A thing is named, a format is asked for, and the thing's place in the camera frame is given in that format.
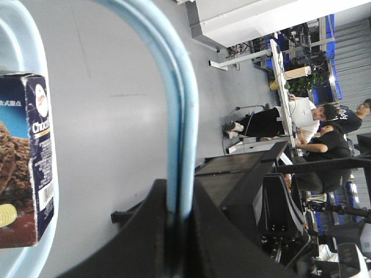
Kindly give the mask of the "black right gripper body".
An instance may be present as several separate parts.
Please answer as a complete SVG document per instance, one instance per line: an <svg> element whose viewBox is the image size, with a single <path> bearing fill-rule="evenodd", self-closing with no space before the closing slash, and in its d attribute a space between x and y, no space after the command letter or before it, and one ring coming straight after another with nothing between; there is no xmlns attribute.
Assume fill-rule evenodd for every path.
<svg viewBox="0 0 371 278"><path fill-rule="evenodd" d="M314 275L314 257L318 255L318 237L307 231L299 237L261 236L263 251L286 270L297 275Z"/></svg>

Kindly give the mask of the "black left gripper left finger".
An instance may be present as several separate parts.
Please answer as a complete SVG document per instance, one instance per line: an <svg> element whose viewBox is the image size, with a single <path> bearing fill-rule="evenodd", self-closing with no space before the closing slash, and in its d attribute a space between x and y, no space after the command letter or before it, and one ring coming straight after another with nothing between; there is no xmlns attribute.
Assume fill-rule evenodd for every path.
<svg viewBox="0 0 371 278"><path fill-rule="evenodd" d="M164 277L165 222L166 180L159 179L111 241L60 277Z"/></svg>

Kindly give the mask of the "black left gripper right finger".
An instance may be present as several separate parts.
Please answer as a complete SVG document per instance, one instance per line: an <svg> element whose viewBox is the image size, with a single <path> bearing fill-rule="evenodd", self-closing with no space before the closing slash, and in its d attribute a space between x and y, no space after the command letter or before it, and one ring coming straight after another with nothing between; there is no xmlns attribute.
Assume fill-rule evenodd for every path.
<svg viewBox="0 0 371 278"><path fill-rule="evenodd" d="M296 277L237 230L194 182L190 215L190 277Z"/></svg>

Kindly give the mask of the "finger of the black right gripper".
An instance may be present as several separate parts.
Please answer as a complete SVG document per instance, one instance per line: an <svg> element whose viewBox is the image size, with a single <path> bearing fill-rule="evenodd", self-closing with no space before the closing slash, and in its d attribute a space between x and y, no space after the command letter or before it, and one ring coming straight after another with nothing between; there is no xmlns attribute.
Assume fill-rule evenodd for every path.
<svg viewBox="0 0 371 278"><path fill-rule="evenodd" d="M262 235L302 235L304 215L288 191L283 174L263 178L256 196L256 224Z"/></svg>

